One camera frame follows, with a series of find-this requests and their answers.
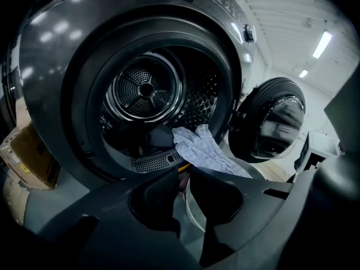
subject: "fluorescent light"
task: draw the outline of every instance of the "fluorescent light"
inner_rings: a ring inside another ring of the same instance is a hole
[[[77,40],[82,35],[83,35],[83,33],[81,32],[81,30],[75,30],[75,31],[70,33],[69,38],[70,38],[70,40]]]
[[[319,45],[316,47],[313,57],[318,59],[321,56],[322,52],[324,52],[327,45],[329,45],[331,39],[332,39],[332,34],[325,31],[324,34],[322,34],[321,40],[319,42]]]
[[[57,34],[64,33],[69,28],[69,23],[67,21],[60,21],[54,26],[54,31]]]
[[[51,32],[45,32],[45,33],[41,34],[40,42],[41,43],[49,42],[52,39],[52,37],[53,37],[53,35]]]
[[[238,37],[240,38],[240,42],[243,43],[244,41],[243,41],[242,38],[241,38],[241,34],[240,34],[240,29],[239,29],[239,27],[238,27],[238,26],[236,25],[236,23],[234,23],[234,22],[231,22],[230,24],[231,24],[231,26],[234,28],[234,30],[235,30],[236,34],[238,35]]]
[[[299,75],[299,77],[300,77],[300,78],[304,78],[306,75],[308,75],[308,73],[309,73],[309,71],[304,69],[304,70],[301,72],[301,74]]]
[[[251,63],[252,60],[250,54],[248,53],[244,54],[244,60],[245,62]]]
[[[30,77],[32,75],[32,73],[34,73],[34,68],[33,67],[26,67],[22,70],[21,73],[21,77],[23,79],[26,79],[27,77]]]
[[[46,18],[46,12],[42,12],[39,16],[33,19],[33,21],[30,22],[32,25],[38,25],[40,24],[45,18]]]

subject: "dryer drum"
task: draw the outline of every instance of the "dryer drum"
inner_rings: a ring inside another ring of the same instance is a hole
[[[146,127],[148,131],[160,124],[194,131],[212,117],[220,78],[215,62],[193,48],[155,49],[135,58],[107,91],[100,118],[104,139],[117,150],[134,146],[135,139],[129,145],[119,144],[119,140],[124,141],[124,132],[118,128],[133,127],[125,121],[152,123]]]
[[[107,178],[184,163],[172,139],[164,147],[149,143],[157,127],[170,133],[208,124],[216,140],[226,131],[239,93],[241,79],[233,72],[239,73],[239,61],[216,25],[199,27],[183,14],[142,13],[115,29],[112,24],[85,41],[68,67],[68,73],[78,69],[76,80],[72,74],[63,83],[64,93],[72,91],[62,104],[68,139]]]

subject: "appliance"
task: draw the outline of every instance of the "appliance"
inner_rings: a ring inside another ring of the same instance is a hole
[[[299,160],[295,162],[296,175],[294,181],[299,173],[309,169],[316,169],[325,159],[339,154],[340,150],[334,139],[320,133],[309,132]]]
[[[144,147],[158,125],[229,131],[249,162],[291,149],[305,113],[294,82],[269,80],[239,107],[255,42],[235,0],[37,0],[11,79],[50,152],[95,188],[183,166],[174,147]]]

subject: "metal grille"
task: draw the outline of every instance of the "metal grille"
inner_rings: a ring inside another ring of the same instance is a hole
[[[115,83],[120,108],[132,118],[149,118],[164,112],[174,100],[172,73],[153,58],[138,59]],[[146,85],[149,94],[142,93]]]
[[[186,127],[195,130],[210,119],[217,101],[219,86],[218,74],[207,73],[190,75],[187,78],[187,93],[184,105],[171,127]]]
[[[172,162],[169,161],[169,156],[172,156]],[[147,173],[171,167],[172,164],[178,163],[180,159],[182,157],[176,150],[170,150],[152,157],[133,159],[133,168],[136,172]]]

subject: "white wall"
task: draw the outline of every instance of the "white wall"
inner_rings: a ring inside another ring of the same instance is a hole
[[[295,144],[294,149],[290,152],[287,157],[282,159],[274,159],[273,161],[281,166],[291,176],[295,173],[294,161],[299,158],[300,152],[303,148],[307,133],[317,132],[332,137],[336,143],[338,142],[338,136],[327,118],[324,108],[331,101],[331,97],[321,92],[319,89],[313,87],[305,80],[300,78],[289,77],[288,75],[279,71],[271,69],[266,73],[264,81],[274,77],[287,77],[293,80],[304,93],[306,103],[306,113],[301,135]]]

